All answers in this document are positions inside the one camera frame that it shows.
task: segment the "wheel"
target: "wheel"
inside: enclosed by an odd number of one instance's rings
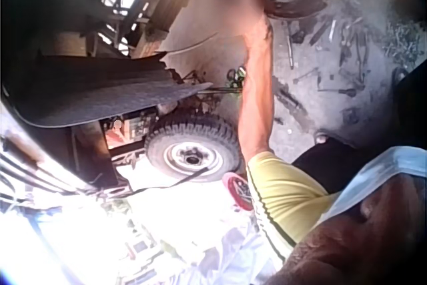
[[[168,176],[183,179],[209,168],[193,182],[220,180],[242,159],[233,126],[210,114],[167,115],[154,125],[145,146],[150,163]]]

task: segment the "person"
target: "person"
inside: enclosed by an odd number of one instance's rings
[[[285,262],[268,284],[377,284],[425,244],[426,136],[414,116],[425,101],[427,63],[396,87],[404,134],[389,148],[360,151],[328,137],[287,164],[269,146],[272,36],[265,16],[244,34],[238,123],[258,224]]]

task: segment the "dirt ground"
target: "dirt ground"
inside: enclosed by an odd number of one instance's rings
[[[209,36],[206,21],[194,19],[203,8],[203,0],[190,0],[181,11],[161,49],[166,51],[187,47]],[[390,25],[395,22],[392,0],[327,0],[328,6],[316,17],[317,23],[301,45],[293,44],[295,68],[290,69],[286,35],[286,22],[271,19],[274,30],[274,76],[275,87],[283,88],[295,98],[306,113],[295,115],[275,98],[275,118],[271,147],[275,153],[292,162],[301,153],[313,146],[313,133],[319,129],[332,131],[357,146],[363,146],[380,137],[390,124],[392,70],[398,66],[387,46],[390,42]],[[332,41],[327,28],[319,41],[310,46],[309,40],[330,15],[336,20]],[[309,77],[295,84],[293,79],[318,68],[322,89],[348,89],[352,86],[340,73],[341,30],[345,23],[368,35],[368,68],[365,88],[356,97],[336,92],[319,92],[318,78]],[[290,23],[291,34],[298,30],[299,23]],[[426,33],[417,29],[419,65],[426,58]],[[352,44],[352,56],[342,66],[350,75],[358,74],[356,46]],[[197,70],[200,77],[215,86],[226,84],[226,73],[237,69],[246,59],[246,50],[239,37],[214,39],[192,51],[165,58],[167,66],[182,76]],[[414,65],[408,64],[409,71]],[[236,123],[240,98],[225,95],[216,113]]]

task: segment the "face mask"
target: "face mask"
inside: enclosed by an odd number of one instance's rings
[[[386,150],[358,172],[317,225],[360,203],[397,174],[426,179],[426,164],[427,151],[421,148],[398,146]]]

